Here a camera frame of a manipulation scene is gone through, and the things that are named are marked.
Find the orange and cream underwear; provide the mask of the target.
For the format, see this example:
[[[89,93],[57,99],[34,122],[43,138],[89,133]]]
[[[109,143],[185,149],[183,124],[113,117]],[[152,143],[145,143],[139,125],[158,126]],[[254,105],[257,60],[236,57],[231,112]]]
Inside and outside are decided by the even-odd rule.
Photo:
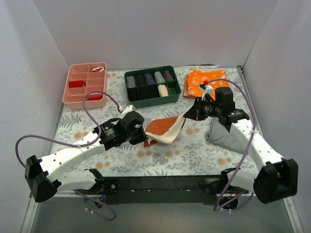
[[[153,120],[144,130],[148,139],[144,141],[144,147],[156,143],[171,144],[180,133],[186,119],[183,114],[179,116]]]

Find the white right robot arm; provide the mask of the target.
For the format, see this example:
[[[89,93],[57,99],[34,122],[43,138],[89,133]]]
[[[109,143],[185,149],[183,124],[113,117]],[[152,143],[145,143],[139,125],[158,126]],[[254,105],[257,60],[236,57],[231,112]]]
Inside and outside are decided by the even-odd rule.
[[[298,164],[294,159],[285,159],[270,147],[255,131],[253,122],[242,109],[235,107],[233,92],[229,87],[215,90],[210,95],[210,85],[200,85],[201,97],[184,114],[185,118],[201,121],[207,117],[218,120],[220,128],[235,137],[255,162],[258,174],[247,173],[239,166],[222,171],[220,188],[231,193],[237,187],[254,193],[260,202],[267,204],[297,194]]]

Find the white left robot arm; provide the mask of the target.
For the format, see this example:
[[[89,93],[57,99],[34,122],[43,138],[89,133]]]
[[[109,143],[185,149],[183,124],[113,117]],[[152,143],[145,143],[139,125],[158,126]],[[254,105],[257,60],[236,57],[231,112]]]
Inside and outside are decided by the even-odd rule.
[[[103,190],[103,181],[92,171],[67,174],[75,165],[96,155],[104,153],[124,142],[132,145],[144,142],[147,136],[143,129],[144,118],[131,111],[121,118],[112,118],[97,125],[72,147],[54,154],[26,160],[25,179],[36,202],[44,202],[57,192],[83,189],[92,194]]]

